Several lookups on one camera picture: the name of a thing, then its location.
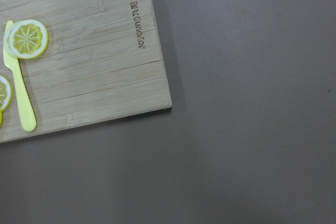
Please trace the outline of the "bamboo cutting board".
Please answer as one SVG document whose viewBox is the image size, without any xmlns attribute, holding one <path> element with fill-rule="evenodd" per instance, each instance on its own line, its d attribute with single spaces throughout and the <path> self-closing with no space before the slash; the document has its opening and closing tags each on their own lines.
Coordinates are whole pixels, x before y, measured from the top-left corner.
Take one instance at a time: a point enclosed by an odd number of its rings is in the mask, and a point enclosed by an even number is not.
<svg viewBox="0 0 336 224">
<path fill-rule="evenodd" d="M 1 0 L 1 30 L 24 19 L 49 32 L 20 62 L 37 125 L 24 131 L 12 100 L 2 142 L 172 106 L 152 0 Z"/>
</svg>

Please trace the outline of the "yellow plastic toy knife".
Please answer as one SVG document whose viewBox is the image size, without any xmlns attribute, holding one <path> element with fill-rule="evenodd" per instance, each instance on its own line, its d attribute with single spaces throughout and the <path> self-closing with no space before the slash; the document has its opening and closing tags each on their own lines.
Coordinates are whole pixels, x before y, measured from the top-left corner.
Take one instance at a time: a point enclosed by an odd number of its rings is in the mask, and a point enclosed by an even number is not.
<svg viewBox="0 0 336 224">
<path fill-rule="evenodd" d="M 24 131 L 31 132 L 35 129 L 37 123 L 23 80 L 19 60 L 10 56 L 5 47 L 3 47 L 3 57 L 5 66 L 13 75 L 20 124 Z"/>
</svg>

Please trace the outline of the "lemon slice row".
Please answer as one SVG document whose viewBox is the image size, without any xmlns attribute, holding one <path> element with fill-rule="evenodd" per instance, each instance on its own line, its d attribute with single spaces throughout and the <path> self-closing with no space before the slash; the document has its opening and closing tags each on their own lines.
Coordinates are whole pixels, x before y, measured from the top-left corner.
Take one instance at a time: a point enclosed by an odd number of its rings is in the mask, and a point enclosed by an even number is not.
<svg viewBox="0 0 336 224">
<path fill-rule="evenodd" d="M 1 76 L 1 124 L 3 119 L 3 112 L 8 108 L 12 101 L 13 88 L 10 81 Z"/>
</svg>

